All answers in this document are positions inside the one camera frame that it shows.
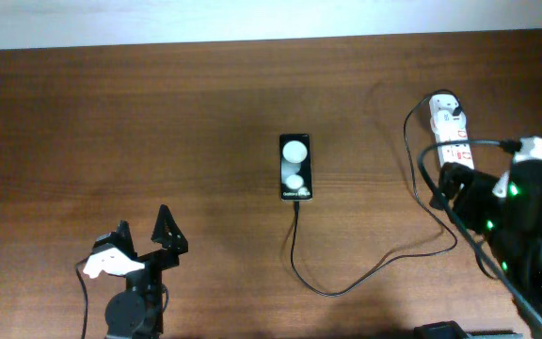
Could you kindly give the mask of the black smartphone with lit screen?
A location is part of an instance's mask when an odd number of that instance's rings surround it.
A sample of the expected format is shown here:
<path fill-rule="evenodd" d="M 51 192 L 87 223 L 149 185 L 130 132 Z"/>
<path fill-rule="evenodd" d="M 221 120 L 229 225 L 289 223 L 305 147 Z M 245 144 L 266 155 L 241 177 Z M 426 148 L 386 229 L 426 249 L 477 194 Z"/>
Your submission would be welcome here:
<path fill-rule="evenodd" d="M 313 198 L 311 142 L 308 134 L 279 136 L 279 196 L 286 202 Z"/>

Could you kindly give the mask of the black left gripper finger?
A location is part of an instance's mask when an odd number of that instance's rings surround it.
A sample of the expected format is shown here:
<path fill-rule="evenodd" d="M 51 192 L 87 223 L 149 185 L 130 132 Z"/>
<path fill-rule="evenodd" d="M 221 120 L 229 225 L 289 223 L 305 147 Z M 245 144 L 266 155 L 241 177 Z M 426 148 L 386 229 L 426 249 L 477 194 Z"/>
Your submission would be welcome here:
<path fill-rule="evenodd" d="M 153 243 L 160 244 L 163 249 L 181 255 L 188 252 L 188 241 L 175 222 L 167 205 L 161 204 L 151 235 Z"/>
<path fill-rule="evenodd" d="M 118 236 L 117 247 L 130 259 L 136 258 L 136 251 L 130 232 L 129 222 L 121 220 L 115 231 Z"/>

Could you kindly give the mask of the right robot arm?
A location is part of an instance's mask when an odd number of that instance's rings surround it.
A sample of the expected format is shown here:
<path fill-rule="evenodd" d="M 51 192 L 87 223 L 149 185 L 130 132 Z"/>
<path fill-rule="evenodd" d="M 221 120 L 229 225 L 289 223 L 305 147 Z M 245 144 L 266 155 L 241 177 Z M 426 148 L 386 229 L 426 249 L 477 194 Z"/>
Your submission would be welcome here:
<path fill-rule="evenodd" d="M 451 221 L 481 235 L 502 273 L 542 318 L 542 160 L 514 164 L 504 197 L 495 176 L 447 163 L 438 190 L 452 204 Z"/>

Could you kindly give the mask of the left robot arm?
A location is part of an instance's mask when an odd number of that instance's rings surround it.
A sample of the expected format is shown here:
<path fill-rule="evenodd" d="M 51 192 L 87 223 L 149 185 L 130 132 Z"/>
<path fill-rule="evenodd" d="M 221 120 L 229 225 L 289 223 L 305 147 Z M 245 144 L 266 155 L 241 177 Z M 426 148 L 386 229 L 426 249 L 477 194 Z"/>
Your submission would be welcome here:
<path fill-rule="evenodd" d="M 180 264 L 188 241 L 168 206 L 162 204 L 151 241 L 159 250 L 137 254 L 129 223 L 122 220 L 114 232 L 95 241 L 83 272 L 91 279 L 104 272 L 125 280 L 125 290 L 114 296 L 104 312 L 108 338 L 158 338 L 164 332 L 164 311 L 169 292 L 162 273 Z"/>

